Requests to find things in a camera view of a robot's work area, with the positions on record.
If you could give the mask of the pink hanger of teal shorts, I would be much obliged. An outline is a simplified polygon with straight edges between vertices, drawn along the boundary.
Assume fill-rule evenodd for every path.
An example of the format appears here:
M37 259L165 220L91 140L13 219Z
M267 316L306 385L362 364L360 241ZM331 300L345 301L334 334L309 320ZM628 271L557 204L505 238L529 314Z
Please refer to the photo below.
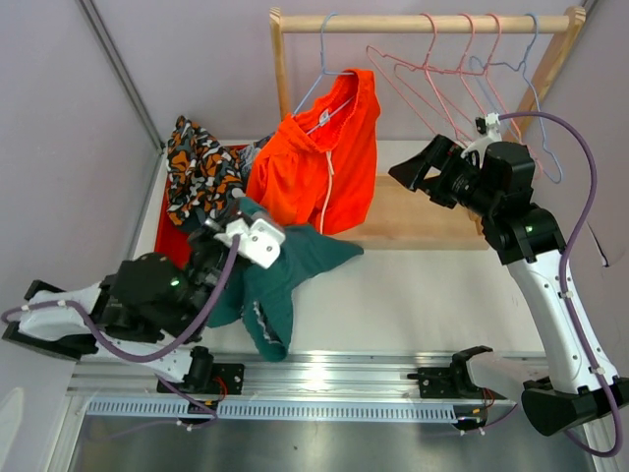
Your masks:
M428 46L420 62L412 62L372 44L366 46L366 56L428 132L436 135L448 128L457 144L467 145L472 137L465 125L471 127L472 119L440 89L435 80L441 71L430 62L439 36L436 18L428 13L420 13L417 18L422 18L429 27Z

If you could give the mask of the orange black patterned shorts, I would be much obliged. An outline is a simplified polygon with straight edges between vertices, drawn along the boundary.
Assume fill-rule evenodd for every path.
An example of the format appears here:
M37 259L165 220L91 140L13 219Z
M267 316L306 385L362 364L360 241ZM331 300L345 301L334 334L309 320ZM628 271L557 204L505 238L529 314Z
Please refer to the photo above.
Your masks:
M194 232L209 218L219 219L245 195L238 152L183 115L167 142L166 164L166 214L183 232Z

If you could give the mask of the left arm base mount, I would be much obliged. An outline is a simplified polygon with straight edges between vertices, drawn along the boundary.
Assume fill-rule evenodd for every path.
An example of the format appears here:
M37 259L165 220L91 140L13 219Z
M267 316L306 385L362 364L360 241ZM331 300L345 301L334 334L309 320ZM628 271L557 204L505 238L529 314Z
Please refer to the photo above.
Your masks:
M184 380L172 385L189 395L241 395L244 380L244 364L195 362Z

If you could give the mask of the blue hanger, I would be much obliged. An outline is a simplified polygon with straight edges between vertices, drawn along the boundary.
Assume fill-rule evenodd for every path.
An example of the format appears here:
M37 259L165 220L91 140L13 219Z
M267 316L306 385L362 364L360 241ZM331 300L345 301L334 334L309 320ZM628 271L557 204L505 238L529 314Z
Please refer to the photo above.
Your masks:
M346 72L338 72L338 71L331 71L327 68L327 61L326 61L326 47L325 47L325 31L326 31L326 27L329 23L329 21L338 16L338 13L336 12L332 12L330 14L328 14L320 27L319 30L319 62L320 62L320 69L319 69L319 73L318 76L316 77L316 79L314 80L314 82L312 83L312 85L310 86L310 88L308 89L308 91L306 92L306 94L303 96L303 98L301 99L301 101L299 102L299 104L295 107L293 114L297 115L302 108L304 107L304 105L306 104L306 102L308 101L308 99L311 97L311 95L315 92L316 88L318 87L318 85L321 83L321 81L323 80L324 77L329 76L329 77L341 77L341 76L352 76L352 73L346 73ZM314 131L324 127L325 125L327 125L331 118L334 117L338 112L340 112L343 108L345 108L351 101L353 100L353 97L348 98L345 102L343 102L342 104L340 104L337 108L333 109L332 111L328 111L327 109L325 109L321 115L318 118L318 121L316 123L316 125L311 128L310 130L307 131L307 135L312 134Z
M508 69L510 69L513 73L519 73L520 76L522 77L522 80L527 84L528 86L528 91L531 91L533 93L534 96L534 104L536 106L536 110L537 111L542 111L541 108L541 101L540 101L540 96L538 94L538 91L536 89L536 87L533 85L532 80L530 78L530 76L527 73L527 68L528 68L528 63L529 63L529 56L531 53L531 50L533 48L533 46L535 45L538 36L540 34L540 28L539 28L539 19L538 17L533 14L533 13L526 13L527 17L530 17L534 23L535 26L535 31L533 33L533 38L531 39L531 41L529 42L529 44L526 46L525 51L522 55L522 58L520 60L520 62L517 65L512 65L508 62L505 61L498 61L498 62L490 62L489 60L486 60L485 62L483 62L478 56L476 55L472 55L469 59L468 59L468 65L470 66L470 69L475 72L476 70L480 70L480 69L488 69L490 67L506 67ZM477 84L479 86L479 88L481 89L481 91L483 92L483 94L485 95L487 101L489 102L489 105L491 106L492 110L494 112L498 112L500 110L505 111L506 107L504 105L500 105L497 106L496 103L494 102L495 99L498 99L498 93L494 92L493 94L489 94L488 90L486 89L485 85L481 82L480 79L477 79ZM563 173L563 168L561 166L561 163L556 155L555 152L553 152L547 144L547 134L546 134L546 129L544 126L544 120L543 118L539 117L538 118L539 124L540 124L540 128L541 128L541 133L542 133L542 149L543 151L551 157L555 168L556 168L556 173L555 174L551 174L549 171L543 170L542 165L540 164L540 171L543 173L543 175L550 181L552 182L554 185L559 185L562 183L563 181L563 177L564 177L564 173Z

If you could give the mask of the pink hanger of patterned shorts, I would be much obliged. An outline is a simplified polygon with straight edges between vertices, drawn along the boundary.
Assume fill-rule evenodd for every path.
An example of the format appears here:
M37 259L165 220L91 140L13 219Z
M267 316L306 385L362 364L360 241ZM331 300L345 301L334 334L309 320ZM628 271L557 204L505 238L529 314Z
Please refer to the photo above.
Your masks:
M486 60L489 53L494 52L493 60L517 64L524 52L525 39L510 30L508 17L497 12L494 14L502 19L503 33L499 44L496 39L498 27L487 13L432 15L436 18L439 36L430 62L435 69L441 71L441 75L435 81L440 89L472 119L471 127L465 125L471 137L475 135L474 118L491 110L475 81L475 77L481 76L483 72L471 71L468 59L475 54ZM412 19L418 21L425 30L403 35L392 49L396 56L412 62L422 60L429 42L427 34L429 27L422 18L417 18L418 15L414 15ZM521 77L516 75L515 80L494 80L499 86L504 87L501 94L507 101L509 109L514 110L525 87ZM387 87L387 93L389 94L387 133L391 137L419 140L432 136L390 86Z

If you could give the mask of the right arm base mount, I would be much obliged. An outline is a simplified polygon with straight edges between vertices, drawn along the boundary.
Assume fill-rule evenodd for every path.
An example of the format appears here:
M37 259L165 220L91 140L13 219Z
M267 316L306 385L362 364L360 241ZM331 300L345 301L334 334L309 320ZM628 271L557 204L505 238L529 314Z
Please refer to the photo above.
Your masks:
M504 396L496 392L487 392L485 389L472 385L468 374L459 368L423 367L408 374L406 378L418 386L421 398L504 399Z

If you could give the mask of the pink hanger of navy shorts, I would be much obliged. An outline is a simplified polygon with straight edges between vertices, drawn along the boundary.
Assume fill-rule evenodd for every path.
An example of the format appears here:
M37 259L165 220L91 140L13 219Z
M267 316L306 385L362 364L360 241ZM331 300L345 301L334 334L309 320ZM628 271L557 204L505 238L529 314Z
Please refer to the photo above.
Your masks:
M495 20L495 23L498 27L498 33L496 34L497 44L500 43L503 33L502 28L502 19L500 16L494 13L487 13L487 15ZM475 72L476 69L479 69L480 72L483 72L481 76L476 76L475 81L478 86L478 89L481 91L482 95L486 99L487 104L490 107L491 112L497 114L508 113L511 110L507 105L507 101L502 96L502 92L504 89L503 86L499 86L497 81L494 79L510 79L515 80L516 75L519 75L524 84L530 86L530 80L527 76L527 66L530 52L535 45L539 29L538 29L538 18L533 13L526 13L526 17L529 17L533 25L535 27L533 38L530 42L525 46L524 52L519 59L517 64L509 63L508 61L497 61L493 60L494 52L490 52L487 59L483 60L479 56L472 54L468 59L468 66L471 71ZM520 125L516 124L515 119L510 119L506 123L503 123L503 138L515 138L515 141L518 144L524 144L523 132L521 131ZM542 177L543 166L540 164L539 159L536 157L535 152L532 151L532 157L534 160L534 164L536 165L536 170L534 171L534 181L538 180Z

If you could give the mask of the blue orange patterned shorts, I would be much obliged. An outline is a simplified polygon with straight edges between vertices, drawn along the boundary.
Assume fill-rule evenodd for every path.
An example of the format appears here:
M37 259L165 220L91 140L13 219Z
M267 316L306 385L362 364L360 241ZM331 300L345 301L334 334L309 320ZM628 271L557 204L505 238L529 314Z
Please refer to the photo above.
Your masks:
M240 170L244 181L247 181L250 178L257 156L272 137L273 133L254 141L239 150L238 155L240 158Z

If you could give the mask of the teal green shorts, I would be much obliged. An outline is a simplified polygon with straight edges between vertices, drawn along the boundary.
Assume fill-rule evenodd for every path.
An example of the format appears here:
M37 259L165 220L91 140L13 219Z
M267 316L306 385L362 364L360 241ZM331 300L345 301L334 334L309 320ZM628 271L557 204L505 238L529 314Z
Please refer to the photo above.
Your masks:
M268 362L281 362L288 355L295 289L364 253L360 246L322 235L309 224L283 230L285 241L269 268L255 263L234 266L221 293L208 296L200 310L208 327L240 320Z

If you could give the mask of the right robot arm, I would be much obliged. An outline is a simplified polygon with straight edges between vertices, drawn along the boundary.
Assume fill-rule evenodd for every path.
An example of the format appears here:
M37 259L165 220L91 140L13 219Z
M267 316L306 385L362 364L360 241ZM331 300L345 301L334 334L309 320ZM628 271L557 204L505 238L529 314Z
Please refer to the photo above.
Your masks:
M486 388L517 402L544 436L627 405L628 381L604 355L569 270L560 265L567 246L558 223L531 201L535 163L525 146L494 142L466 151L437 135L388 173L439 206L465 207L480 217L482 234L523 294L543 344L544 372L486 346L455 353L448 382L456 394Z

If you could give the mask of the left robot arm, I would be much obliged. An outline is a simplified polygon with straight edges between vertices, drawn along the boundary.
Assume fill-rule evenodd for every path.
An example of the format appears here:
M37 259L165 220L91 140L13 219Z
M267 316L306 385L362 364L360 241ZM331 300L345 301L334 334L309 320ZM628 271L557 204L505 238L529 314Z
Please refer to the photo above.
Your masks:
M187 394L241 394L244 365L217 363L200 346L236 262L236 252L221 240L235 219L209 219L193 232L184 266L147 253L80 290L35 280L25 303L3 314L3 340L74 362L139 364Z

